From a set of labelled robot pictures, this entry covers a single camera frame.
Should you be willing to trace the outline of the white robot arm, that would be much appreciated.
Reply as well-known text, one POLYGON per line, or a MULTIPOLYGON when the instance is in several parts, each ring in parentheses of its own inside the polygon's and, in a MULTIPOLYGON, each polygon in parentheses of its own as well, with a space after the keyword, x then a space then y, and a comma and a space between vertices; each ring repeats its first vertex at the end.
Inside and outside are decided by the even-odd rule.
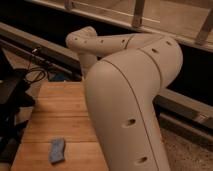
POLYGON ((171 37, 71 32, 84 76, 89 117, 109 171, 171 171, 153 100, 179 74, 183 54, 171 37))

